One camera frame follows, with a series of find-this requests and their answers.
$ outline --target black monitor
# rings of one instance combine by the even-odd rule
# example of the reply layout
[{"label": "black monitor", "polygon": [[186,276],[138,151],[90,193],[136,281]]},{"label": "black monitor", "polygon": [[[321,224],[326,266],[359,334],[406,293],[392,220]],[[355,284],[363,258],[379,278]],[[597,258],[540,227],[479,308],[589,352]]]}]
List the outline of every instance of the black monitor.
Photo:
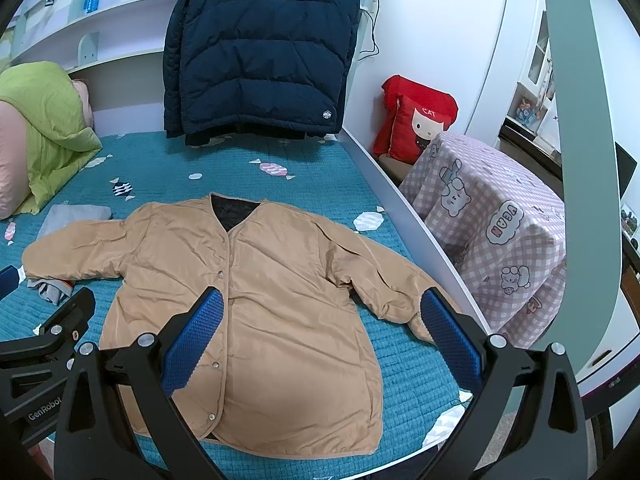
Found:
[{"label": "black monitor", "polygon": [[627,186],[631,182],[631,177],[633,176],[638,163],[617,142],[616,160],[618,162],[618,184],[620,186],[620,198],[622,198]]}]

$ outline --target green blanket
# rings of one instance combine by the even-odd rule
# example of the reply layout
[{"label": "green blanket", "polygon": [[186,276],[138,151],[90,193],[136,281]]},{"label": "green blanket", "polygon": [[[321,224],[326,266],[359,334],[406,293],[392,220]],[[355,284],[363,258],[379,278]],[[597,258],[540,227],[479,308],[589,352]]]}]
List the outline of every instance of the green blanket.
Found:
[{"label": "green blanket", "polygon": [[64,69],[49,61],[0,74],[0,101],[27,119],[27,172],[32,195],[16,211],[38,213],[102,144],[84,127],[82,103]]}]

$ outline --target silver bolt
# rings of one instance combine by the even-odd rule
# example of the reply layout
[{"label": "silver bolt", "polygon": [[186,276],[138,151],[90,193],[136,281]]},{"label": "silver bolt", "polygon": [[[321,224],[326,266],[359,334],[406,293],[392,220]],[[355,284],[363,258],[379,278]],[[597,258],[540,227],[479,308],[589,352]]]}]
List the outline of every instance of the silver bolt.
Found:
[{"label": "silver bolt", "polygon": [[82,343],[80,345],[80,353],[82,355],[89,355],[93,351],[94,351],[94,344],[93,343]]},{"label": "silver bolt", "polygon": [[489,338],[489,343],[491,343],[491,345],[496,348],[504,348],[505,346],[507,346],[507,340],[500,334],[493,334]]},{"label": "silver bolt", "polygon": [[562,343],[551,343],[551,351],[556,355],[564,355],[566,350]]},{"label": "silver bolt", "polygon": [[138,338],[138,344],[142,347],[147,347],[147,346],[151,346],[155,340],[156,340],[156,336],[150,333],[146,333],[141,335]]}]

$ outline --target gingham fabric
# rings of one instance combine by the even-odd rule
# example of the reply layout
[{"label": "gingham fabric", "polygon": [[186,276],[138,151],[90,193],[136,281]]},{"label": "gingham fabric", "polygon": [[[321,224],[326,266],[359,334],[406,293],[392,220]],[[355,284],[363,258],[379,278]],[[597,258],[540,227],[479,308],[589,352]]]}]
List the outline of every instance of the gingham fabric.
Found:
[{"label": "gingham fabric", "polygon": [[531,346],[564,294],[558,196],[507,155],[449,132],[433,139],[400,191],[455,264],[492,332]]}]

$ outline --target blue gripper pad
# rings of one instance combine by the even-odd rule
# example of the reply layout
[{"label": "blue gripper pad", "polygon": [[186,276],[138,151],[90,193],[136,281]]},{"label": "blue gripper pad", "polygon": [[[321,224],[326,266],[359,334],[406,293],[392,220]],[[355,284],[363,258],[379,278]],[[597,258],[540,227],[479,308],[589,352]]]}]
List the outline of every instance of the blue gripper pad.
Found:
[{"label": "blue gripper pad", "polygon": [[482,389],[482,359],[444,300],[433,289],[425,291],[420,301],[420,316],[458,386],[475,396]]},{"label": "blue gripper pad", "polygon": [[8,266],[0,270],[0,300],[18,288],[19,283],[18,270],[14,266]]},{"label": "blue gripper pad", "polygon": [[162,389],[167,397],[184,388],[225,313],[225,300],[214,289],[164,355]]}]

